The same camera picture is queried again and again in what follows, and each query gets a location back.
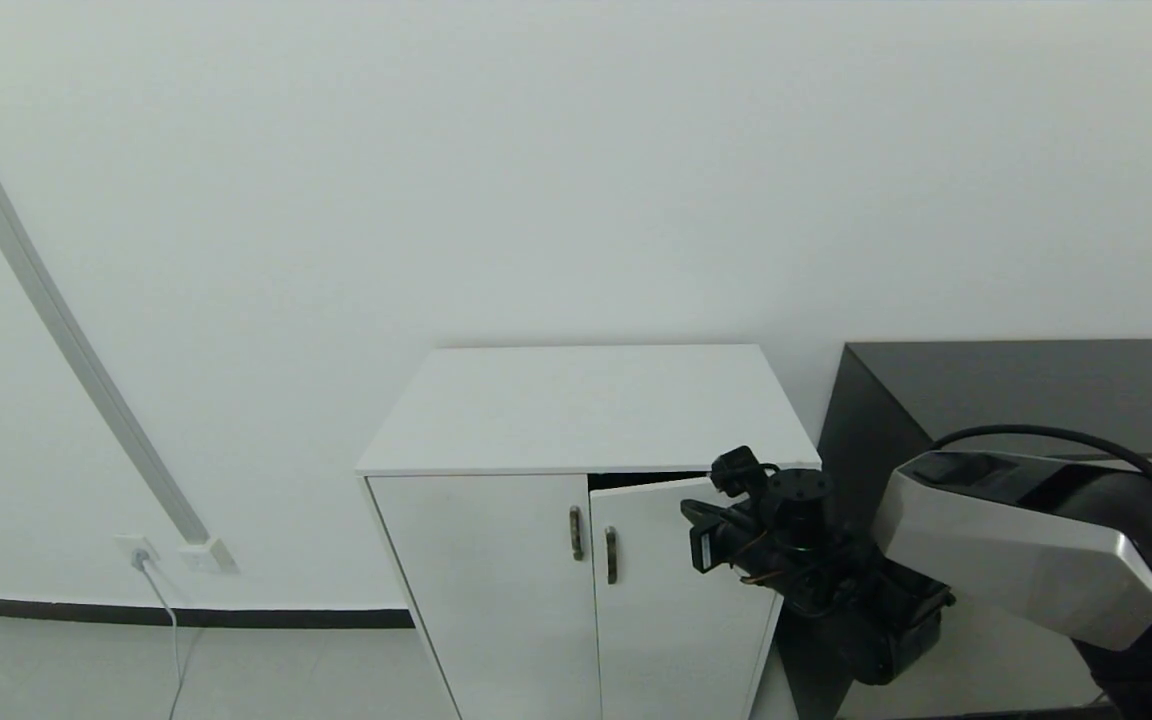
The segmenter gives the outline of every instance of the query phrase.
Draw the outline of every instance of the white wall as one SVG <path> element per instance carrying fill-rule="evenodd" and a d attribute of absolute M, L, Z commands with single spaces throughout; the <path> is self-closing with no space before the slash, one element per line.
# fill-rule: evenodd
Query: white wall
<path fill-rule="evenodd" d="M 0 176 L 241 564 L 401 605 L 351 465 L 433 346 L 1152 336 L 1152 6 L 0 1 Z M 0 258 L 0 596 L 179 539 Z"/>

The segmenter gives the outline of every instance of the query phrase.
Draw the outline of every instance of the metal handle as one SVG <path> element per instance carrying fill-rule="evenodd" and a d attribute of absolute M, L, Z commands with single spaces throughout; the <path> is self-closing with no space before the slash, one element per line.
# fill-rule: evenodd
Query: metal handle
<path fill-rule="evenodd" d="M 607 529 L 607 584 L 616 584 L 617 574 L 616 568 L 616 529 Z"/>
<path fill-rule="evenodd" d="M 570 525 L 573 535 L 573 560 L 577 562 L 585 560 L 585 548 L 581 547 L 579 541 L 579 507 L 573 505 L 573 508 L 567 511 L 567 523 Z"/>

